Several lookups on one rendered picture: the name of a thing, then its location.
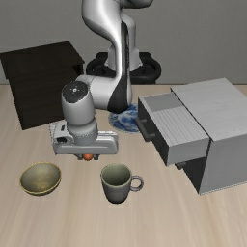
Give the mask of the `grey cabinet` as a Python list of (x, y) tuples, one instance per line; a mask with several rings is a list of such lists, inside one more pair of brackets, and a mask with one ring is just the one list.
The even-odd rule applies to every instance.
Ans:
[(172, 91), (209, 136), (204, 158), (183, 171), (201, 195), (247, 182), (247, 96), (225, 78)]

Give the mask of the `grey-green mug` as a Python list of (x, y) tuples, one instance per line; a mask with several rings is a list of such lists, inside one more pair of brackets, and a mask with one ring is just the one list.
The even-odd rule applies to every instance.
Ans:
[(100, 180), (106, 199), (112, 204), (123, 203), (130, 191), (138, 192), (144, 186), (140, 176), (133, 176), (124, 164), (109, 164), (100, 173)]

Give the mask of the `blue and white plate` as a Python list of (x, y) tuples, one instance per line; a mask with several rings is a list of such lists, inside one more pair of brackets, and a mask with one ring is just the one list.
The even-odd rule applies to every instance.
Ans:
[(138, 106), (131, 104), (120, 114), (110, 113), (108, 122), (117, 130), (125, 133), (138, 133), (139, 128), (135, 122), (138, 113)]

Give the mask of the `olive green bowl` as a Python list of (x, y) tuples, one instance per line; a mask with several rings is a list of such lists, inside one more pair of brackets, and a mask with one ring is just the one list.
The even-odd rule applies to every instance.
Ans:
[(33, 196), (44, 196), (53, 192), (62, 179), (60, 168), (50, 162), (30, 165), (20, 176), (20, 187)]

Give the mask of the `dark slatted rack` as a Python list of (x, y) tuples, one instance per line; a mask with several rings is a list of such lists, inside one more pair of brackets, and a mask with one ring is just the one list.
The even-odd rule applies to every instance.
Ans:
[(84, 64), (69, 41), (3, 52), (0, 62), (23, 130), (64, 118), (62, 89)]

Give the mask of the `open grey drawer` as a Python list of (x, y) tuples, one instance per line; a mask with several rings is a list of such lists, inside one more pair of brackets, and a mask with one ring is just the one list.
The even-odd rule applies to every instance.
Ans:
[(135, 122), (166, 166), (206, 156), (209, 137), (174, 93), (140, 96)]

